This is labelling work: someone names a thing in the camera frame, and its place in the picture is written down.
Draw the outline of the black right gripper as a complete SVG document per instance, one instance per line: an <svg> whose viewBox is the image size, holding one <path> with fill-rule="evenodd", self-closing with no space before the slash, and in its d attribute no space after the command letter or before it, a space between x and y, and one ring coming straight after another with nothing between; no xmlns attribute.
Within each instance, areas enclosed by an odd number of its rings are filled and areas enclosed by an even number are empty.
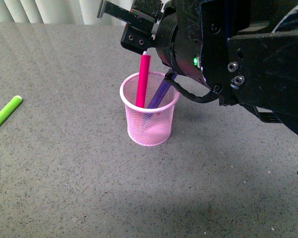
<svg viewBox="0 0 298 238"><path fill-rule="evenodd" d="M97 18L108 14L126 22L121 46L142 55L156 48L162 63L179 75L187 76L209 88L196 96L167 79L180 94L197 103L219 100L228 104L227 6L224 0L171 0L164 9L155 41L132 25L153 25L161 15L161 0L134 0L130 10L112 2L100 2Z"/></svg>

